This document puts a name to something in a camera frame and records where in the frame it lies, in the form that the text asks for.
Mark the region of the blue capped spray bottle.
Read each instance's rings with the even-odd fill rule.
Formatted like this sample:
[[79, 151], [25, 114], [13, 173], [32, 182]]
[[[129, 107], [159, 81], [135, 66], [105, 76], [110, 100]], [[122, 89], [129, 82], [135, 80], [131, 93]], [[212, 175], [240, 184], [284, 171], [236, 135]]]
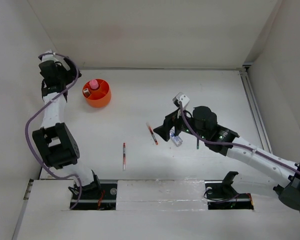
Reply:
[[183, 140], [178, 136], [178, 135], [175, 135], [175, 131], [173, 129], [171, 129], [169, 131], [169, 135], [170, 135], [170, 139], [173, 141], [173, 143], [179, 147], [182, 145], [183, 143]]

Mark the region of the beige pink correction tape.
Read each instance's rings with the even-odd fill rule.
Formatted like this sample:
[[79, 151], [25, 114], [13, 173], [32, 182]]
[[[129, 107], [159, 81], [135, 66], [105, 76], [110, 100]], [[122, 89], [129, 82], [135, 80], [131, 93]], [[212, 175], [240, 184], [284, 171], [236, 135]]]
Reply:
[[91, 95], [91, 92], [88, 88], [83, 89], [83, 95], [88, 98]]

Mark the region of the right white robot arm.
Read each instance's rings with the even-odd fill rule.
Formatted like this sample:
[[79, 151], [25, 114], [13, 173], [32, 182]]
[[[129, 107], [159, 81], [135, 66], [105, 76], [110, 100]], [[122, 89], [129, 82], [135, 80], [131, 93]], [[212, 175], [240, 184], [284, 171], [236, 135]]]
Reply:
[[274, 181], [272, 190], [285, 206], [300, 211], [300, 162], [275, 156], [246, 141], [239, 134], [217, 121], [217, 115], [207, 106], [187, 111], [190, 99], [180, 92], [173, 100], [176, 110], [165, 116], [163, 124], [154, 128], [164, 141], [181, 132], [190, 134], [205, 146], [230, 159], [238, 160]]

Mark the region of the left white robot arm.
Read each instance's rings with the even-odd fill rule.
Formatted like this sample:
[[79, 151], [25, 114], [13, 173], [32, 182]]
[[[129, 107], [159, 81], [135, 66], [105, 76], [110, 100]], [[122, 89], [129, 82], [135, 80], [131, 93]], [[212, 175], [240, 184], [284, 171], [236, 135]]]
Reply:
[[100, 181], [93, 170], [79, 162], [79, 147], [64, 121], [68, 88], [81, 73], [68, 57], [52, 50], [40, 55], [39, 59], [45, 108], [42, 124], [32, 132], [32, 139], [46, 167], [78, 176], [77, 183], [82, 185], [85, 194], [97, 198], [102, 191]]

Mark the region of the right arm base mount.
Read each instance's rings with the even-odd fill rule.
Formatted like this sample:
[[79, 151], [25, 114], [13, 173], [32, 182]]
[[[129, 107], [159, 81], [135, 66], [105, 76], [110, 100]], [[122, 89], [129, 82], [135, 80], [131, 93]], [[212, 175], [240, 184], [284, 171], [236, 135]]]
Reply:
[[222, 180], [204, 181], [208, 210], [254, 210], [251, 194], [238, 193], [232, 186], [238, 174], [230, 171]]

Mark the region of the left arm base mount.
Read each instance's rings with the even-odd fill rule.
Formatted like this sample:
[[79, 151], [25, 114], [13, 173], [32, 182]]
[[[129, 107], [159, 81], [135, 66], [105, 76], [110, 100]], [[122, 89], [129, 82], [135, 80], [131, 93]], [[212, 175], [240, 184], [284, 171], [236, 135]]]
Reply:
[[116, 210], [118, 181], [117, 180], [100, 180], [101, 189], [82, 189], [79, 197], [79, 187], [75, 183], [68, 187], [71, 192], [71, 201], [69, 207], [72, 210], [80, 211], [114, 211]]

